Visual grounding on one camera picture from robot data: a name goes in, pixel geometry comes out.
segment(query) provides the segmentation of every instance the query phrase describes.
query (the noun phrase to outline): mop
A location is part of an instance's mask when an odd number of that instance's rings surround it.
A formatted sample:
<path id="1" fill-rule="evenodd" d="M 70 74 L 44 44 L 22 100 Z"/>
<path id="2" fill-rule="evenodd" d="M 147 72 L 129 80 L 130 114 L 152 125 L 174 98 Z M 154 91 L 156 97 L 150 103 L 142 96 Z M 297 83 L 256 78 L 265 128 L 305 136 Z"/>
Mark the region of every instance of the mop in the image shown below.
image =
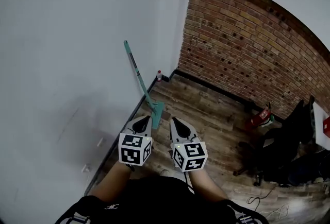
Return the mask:
<path id="1" fill-rule="evenodd" d="M 152 100 L 151 100 L 151 98 L 148 94 L 148 91 L 145 88 L 145 85 L 144 85 L 143 79 L 141 77 L 141 74 L 138 70 L 138 67 L 136 66 L 136 63 L 135 63 L 134 57 L 132 55 L 132 52 L 129 48 L 128 42 L 126 40 L 124 41 L 124 45 L 125 45 L 126 52 L 127 52 L 128 56 L 131 58 L 133 66 L 135 68 L 135 71 L 138 75 L 138 79 L 140 81 L 141 87 L 142 87 L 143 92 L 145 94 L 145 98 L 146 98 L 146 100 L 149 104 L 149 107 L 152 110 L 151 118 L 153 119 L 153 129 L 157 129 L 158 126 L 159 126 L 161 113 L 163 112 L 164 102 L 160 102 L 160 101 L 152 102 Z"/>

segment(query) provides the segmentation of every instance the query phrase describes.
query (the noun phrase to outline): desk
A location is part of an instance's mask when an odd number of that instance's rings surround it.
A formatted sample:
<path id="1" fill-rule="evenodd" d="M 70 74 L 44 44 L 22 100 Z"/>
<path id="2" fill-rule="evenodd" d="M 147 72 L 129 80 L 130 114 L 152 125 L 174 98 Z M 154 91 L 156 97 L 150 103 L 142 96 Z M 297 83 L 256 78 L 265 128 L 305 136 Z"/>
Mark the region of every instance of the desk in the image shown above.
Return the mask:
<path id="1" fill-rule="evenodd" d="M 313 112 L 315 119 L 315 139 L 316 143 L 323 148 L 330 150 L 330 138 L 323 133 L 323 121 L 329 115 L 316 103 L 313 103 Z"/>

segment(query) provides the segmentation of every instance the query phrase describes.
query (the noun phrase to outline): broom handle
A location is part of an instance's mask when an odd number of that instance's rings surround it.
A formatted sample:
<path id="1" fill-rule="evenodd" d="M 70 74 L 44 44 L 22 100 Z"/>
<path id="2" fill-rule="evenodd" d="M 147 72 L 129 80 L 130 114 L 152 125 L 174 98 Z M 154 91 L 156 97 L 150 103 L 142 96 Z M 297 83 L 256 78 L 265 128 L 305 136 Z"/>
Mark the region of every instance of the broom handle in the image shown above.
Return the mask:
<path id="1" fill-rule="evenodd" d="M 126 49 L 126 52 L 127 52 L 128 56 L 129 56 L 129 57 L 131 58 L 131 60 L 132 60 L 133 66 L 134 66 L 135 71 L 136 71 L 136 73 L 137 73 L 137 75 L 138 75 L 138 79 L 139 79 L 139 81 L 140 81 L 141 87 L 142 87 L 143 92 L 144 92 L 144 94 L 145 94 L 146 100 L 148 101 L 149 106 L 150 106 L 150 108 L 153 110 L 153 112 L 156 113 L 156 109 L 155 109 L 154 104 L 153 104 L 153 102 L 152 102 L 152 100 L 151 100 L 151 98 L 150 98 L 150 96 L 149 96 L 149 94 L 148 94 L 148 91 L 146 90 L 146 87 L 145 87 L 145 85 L 144 85 L 144 82 L 143 82 L 142 76 L 141 76 L 141 74 L 140 74 L 140 72 L 139 72 L 138 67 L 136 66 L 136 63 L 135 63 L 134 57 L 133 57 L 133 55 L 132 55 L 132 51 L 130 50 L 130 47 L 129 47 L 129 45 L 128 45 L 127 40 L 124 41 L 124 46 L 125 46 L 125 49 Z"/>

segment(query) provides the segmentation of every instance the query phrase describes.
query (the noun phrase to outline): black shirt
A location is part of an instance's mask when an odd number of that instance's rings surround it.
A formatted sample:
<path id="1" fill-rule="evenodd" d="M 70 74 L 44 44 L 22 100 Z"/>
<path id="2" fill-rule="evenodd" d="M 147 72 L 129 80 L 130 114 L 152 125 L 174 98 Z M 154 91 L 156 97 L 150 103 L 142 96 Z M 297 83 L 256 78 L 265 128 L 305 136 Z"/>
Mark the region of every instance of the black shirt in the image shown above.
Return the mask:
<path id="1" fill-rule="evenodd" d="M 114 223 L 117 222 L 116 220 L 121 222 L 184 220 L 194 223 L 201 220 L 235 224 L 237 214 L 235 216 L 235 210 L 228 206 L 228 203 L 232 202 L 229 200 L 207 202 L 190 192 L 187 184 L 176 178 L 147 177 L 129 180 L 123 193 L 111 203 L 105 203 L 94 196 L 81 198 L 57 220 L 56 224 L 70 223 L 72 219 L 77 223 L 91 224 Z"/>

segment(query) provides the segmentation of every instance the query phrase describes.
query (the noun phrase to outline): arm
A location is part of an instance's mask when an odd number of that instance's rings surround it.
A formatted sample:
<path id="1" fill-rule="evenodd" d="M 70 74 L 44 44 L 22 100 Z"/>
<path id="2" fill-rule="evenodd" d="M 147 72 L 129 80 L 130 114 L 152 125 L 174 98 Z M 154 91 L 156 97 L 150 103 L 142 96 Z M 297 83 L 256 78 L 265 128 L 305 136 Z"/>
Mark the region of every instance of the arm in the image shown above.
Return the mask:
<path id="1" fill-rule="evenodd" d="M 205 200 L 218 202 L 229 199 L 226 193 L 214 183 L 205 169 L 190 171 L 189 178 L 194 191 Z"/>
<path id="2" fill-rule="evenodd" d="M 131 170 L 123 163 L 116 162 L 105 178 L 92 191 L 91 195 L 104 202 L 111 202 L 125 189 Z"/>

